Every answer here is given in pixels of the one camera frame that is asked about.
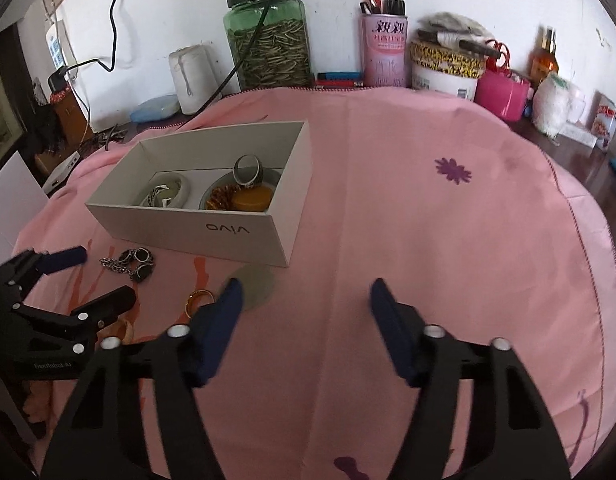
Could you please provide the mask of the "left human hand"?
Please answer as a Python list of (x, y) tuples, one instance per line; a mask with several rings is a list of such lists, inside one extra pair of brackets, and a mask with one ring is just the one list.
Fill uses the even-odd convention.
[(32, 380), (26, 383), (27, 397), (23, 402), (22, 411), (30, 424), (53, 422), (54, 416), (54, 383), (46, 380)]

